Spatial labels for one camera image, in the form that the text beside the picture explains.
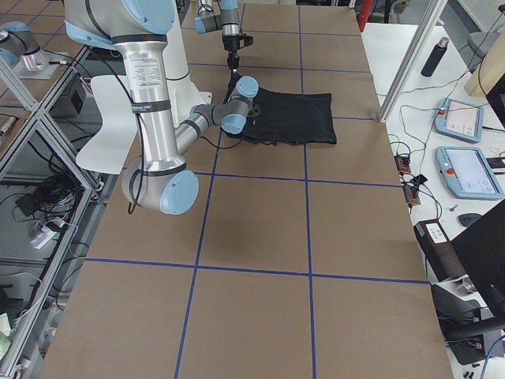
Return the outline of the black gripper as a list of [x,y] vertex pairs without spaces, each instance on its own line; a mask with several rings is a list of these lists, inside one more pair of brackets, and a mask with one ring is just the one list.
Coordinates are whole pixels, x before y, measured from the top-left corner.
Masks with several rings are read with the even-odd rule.
[[228,51],[228,68],[232,73],[236,73],[240,66],[237,51],[241,48],[241,29],[238,25],[223,25],[223,46]]
[[260,102],[254,103],[248,113],[248,118],[252,120],[258,119],[262,115],[263,104]]

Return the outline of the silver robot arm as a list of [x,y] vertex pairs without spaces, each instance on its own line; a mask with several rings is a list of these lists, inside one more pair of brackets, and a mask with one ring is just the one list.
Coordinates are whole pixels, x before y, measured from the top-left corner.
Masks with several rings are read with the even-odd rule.
[[127,93],[141,145],[122,179],[130,207],[180,215],[194,204],[200,188],[186,167],[188,147],[211,126],[238,134],[246,124],[259,91],[249,76],[238,80],[230,99],[221,105],[192,103],[189,115],[174,124],[175,97],[166,75],[164,53],[179,27],[173,1],[66,1],[68,36],[87,47],[115,50],[125,66]]
[[228,68],[236,73],[240,58],[241,29],[239,27],[239,12],[237,1],[221,1],[219,10],[215,10],[213,1],[197,1],[197,15],[194,27],[199,34],[222,32],[224,50],[228,53]]

